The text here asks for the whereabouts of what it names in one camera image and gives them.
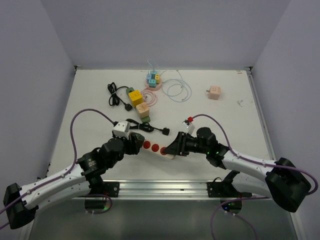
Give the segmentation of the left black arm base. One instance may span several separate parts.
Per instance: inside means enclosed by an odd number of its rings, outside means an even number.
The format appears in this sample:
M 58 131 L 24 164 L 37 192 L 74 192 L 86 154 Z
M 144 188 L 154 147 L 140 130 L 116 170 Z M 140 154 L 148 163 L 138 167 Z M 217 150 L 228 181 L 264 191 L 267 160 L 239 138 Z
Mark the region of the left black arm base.
M 100 215 L 111 210 L 113 198 L 119 196 L 120 183 L 117 181 L 103 181 L 94 177 L 89 180 L 90 192 L 84 196 L 84 208 L 92 215 Z

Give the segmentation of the pink round charging base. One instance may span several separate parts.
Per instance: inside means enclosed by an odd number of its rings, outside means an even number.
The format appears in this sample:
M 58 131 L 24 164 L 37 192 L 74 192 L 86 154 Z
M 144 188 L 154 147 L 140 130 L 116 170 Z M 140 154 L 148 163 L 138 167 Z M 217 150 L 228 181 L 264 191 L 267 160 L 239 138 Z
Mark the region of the pink round charging base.
M 151 80 L 151 84 L 149 84 L 149 80 L 145 81 L 145 88 L 149 91 L 158 91 L 162 88 L 163 82 L 161 80 L 156 81 L 154 79 Z

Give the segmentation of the aluminium frame rail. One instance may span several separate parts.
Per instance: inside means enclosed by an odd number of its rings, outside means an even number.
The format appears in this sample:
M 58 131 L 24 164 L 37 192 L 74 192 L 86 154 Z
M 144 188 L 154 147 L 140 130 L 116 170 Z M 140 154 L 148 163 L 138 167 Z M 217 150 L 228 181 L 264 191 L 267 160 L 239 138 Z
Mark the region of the aluminium frame rail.
M 118 181 L 118 197 L 128 198 L 148 198 L 152 196 L 177 196 L 177 197 L 208 197 L 207 182 L 205 181 Z M 240 182 L 233 182 L 232 185 L 239 192 L 251 193 L 252 197 L 272 198 L 271 192 L 266 183 L 259 180 L 250 181 L 248 177 Z M 63 190 L 52 192 L 48 195 L 68 196 L 72 198 L 83 196 L 90 192 L 89 182 L 76 183 Z

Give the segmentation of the green power strip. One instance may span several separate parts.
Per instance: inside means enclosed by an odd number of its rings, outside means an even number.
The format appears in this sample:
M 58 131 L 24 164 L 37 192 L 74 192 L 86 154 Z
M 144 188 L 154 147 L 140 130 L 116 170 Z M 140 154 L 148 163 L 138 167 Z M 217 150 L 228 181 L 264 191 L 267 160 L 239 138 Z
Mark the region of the green power strip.
M 126 94 L 127 94 L 127 96 L 128 96 L 128 93 L 130 93 L 130 92 L 132 92 L 132 91 L 135 91 L 135 89 L 133 88 L 133 87 L 129 87 L 129 88 L 127 88 L 126 89 Z M 142 119 L 140 119 L 143 123 L 149 123 L 150 122 L 150 116 L 148 116 L 148 117 L 145 117 L 145 118 L 142 118 Z

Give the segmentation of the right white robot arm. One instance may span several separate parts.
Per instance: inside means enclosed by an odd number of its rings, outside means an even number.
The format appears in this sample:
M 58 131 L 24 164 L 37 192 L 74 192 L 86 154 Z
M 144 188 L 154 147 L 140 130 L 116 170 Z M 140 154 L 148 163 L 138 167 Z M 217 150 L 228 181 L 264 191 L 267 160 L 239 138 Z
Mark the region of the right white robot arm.
M 204 154 L 212 166 L 230 170 L 222 185 L 227 196 L 257 194 L 273 199 L 279 207 L 292 213 L 298 210 L 311 189 L 310 182 L 290 160 L 283 157 L 277 161 L 250 159 L 219 143 L 208 127 L 199 128 L 195 137 L 178 132 L 162 152 L 184 157 L 189 153 Z

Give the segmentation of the beige cube adapter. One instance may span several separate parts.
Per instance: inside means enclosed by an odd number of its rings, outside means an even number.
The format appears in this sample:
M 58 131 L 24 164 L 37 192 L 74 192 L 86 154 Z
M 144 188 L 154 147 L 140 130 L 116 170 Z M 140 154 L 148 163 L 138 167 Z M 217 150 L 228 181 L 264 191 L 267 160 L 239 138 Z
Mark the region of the beige cube adapter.
M 146 118 L 150 115 L 150 108 L 145 102 L 138 104 L 135 109 L 140 119 Z

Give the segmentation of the blue charger cube front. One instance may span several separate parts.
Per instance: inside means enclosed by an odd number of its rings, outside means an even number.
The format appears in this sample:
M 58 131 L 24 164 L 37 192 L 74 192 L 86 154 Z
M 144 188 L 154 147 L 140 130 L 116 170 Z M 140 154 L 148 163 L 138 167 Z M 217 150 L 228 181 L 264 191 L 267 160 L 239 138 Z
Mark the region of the blue charger cube front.
M 155 79 L 150 79 L 150 80 L 148 81 L 148 86 L 149 86 L 150 88 L 155 88 L 155 87 L 157 86 L 157 81 L 156 81 Z

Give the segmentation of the beige power strip red sockets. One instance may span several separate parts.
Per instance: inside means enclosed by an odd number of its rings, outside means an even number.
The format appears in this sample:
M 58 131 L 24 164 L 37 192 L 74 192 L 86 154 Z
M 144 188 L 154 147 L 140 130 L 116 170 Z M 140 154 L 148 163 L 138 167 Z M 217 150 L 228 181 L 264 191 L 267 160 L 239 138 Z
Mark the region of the beige power strip red sockets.
M 153 141 L 150 141 L 150 140 L 147 140 L 147 139 L 144 140 L 144 142 L 142 144 L 142 149 L 144 149 L 145 151 L 148 151 L 152 154 L 155 154 L 155 155 L 158 155 L 160 157 L 167 158 L 170 160 L 172 160 L 175 157 L 172 154 L 164 153 L 166 146 L 159 144 L 159 143 L 156 143 L 156 142 L 153 142 Z

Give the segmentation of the yellow cube adapter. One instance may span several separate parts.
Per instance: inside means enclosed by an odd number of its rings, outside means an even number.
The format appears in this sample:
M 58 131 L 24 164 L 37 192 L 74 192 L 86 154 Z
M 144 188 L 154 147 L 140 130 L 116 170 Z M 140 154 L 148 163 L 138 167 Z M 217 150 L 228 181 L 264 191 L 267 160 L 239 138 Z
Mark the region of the yellow cube adapter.
M 144 102 L 143 96 L 139 90 L 134 90 L 128 93 L 128 97 L 131 101 L 132 106 L 135 108 L 137 105 Z

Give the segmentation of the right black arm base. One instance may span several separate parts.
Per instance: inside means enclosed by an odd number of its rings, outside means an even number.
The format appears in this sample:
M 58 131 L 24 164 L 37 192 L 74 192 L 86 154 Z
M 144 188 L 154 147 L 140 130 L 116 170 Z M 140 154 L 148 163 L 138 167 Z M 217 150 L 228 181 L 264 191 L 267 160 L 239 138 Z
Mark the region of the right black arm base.
M 224 179 L 216 177 L 213 181 L 208 181 L 207 194 L 209 198 L 218 198 L 222 204 L 229 199 L 241 199 L 252 197 L 249 192 L 240 192 L 232 185 L 235 177 L 238 177 L 239 171 L 232 170 Z

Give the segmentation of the dark green cube adapter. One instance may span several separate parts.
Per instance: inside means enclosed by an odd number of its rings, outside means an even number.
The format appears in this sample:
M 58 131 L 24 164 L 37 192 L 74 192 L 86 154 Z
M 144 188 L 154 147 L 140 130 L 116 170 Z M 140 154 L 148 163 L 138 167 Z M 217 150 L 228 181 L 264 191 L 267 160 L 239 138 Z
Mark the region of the dark green cube adapter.
M 135 138 L 136 138 L 136 144 L 141 147 L 145 141 L 145 137 L 139 133 L 136 133 Z

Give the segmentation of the pink cube adapter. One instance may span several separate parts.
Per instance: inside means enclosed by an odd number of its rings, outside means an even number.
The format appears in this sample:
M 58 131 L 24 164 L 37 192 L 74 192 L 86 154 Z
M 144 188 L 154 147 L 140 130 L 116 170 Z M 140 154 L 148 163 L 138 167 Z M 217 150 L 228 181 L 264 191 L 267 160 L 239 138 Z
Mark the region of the pink cube adapter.
M 205 93 L 209 99 L 218 100 L 221 96 L 221 88 L 219 86 L 212 85 Z

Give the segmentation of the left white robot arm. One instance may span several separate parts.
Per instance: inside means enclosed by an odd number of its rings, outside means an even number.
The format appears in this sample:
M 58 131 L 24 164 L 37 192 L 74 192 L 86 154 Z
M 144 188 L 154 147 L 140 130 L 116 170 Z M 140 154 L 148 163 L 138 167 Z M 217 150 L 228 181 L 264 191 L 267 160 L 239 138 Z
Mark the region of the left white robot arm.
M 104 190 L 101 175 L 125 155 L 137 155 L 144 140 L 141 134 L 135 132 L 128 137 L 113 137 L 50 177 L 23 186 L 17 183 L 9 185 L 1 210 L 6 213 L 7 226 L 14 230 L 27 225 L 35 219 L 41 208 L 56 201 L 88 194 L 95 197 L 101 195 Z

